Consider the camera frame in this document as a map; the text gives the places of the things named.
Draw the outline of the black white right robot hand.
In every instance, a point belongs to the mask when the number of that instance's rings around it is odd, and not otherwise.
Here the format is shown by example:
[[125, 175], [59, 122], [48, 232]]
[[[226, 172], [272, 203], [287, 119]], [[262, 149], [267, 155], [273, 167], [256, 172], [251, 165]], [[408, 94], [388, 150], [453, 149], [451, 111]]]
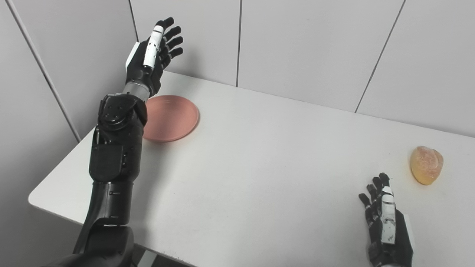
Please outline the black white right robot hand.
[[366, 189], [368, 194], [360, 193], [358, 198], [365, 208], [370, 263], [374, 267], [411, 267], [410, 230], [405, 215], [396, 207], [389, 176], [380, 173]]

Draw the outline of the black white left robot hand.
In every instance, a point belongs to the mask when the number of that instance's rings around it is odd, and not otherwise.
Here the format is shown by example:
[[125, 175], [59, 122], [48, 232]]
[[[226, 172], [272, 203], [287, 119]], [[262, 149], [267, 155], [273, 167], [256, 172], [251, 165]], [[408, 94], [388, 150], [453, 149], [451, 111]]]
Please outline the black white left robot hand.
[[126, 61], [123, 93], [143, 101], [158, 93], [163, 72], [183, 53], [181, 27], [173, 24], [173, 17], [159, 20], [146, 40], [134, 44]]

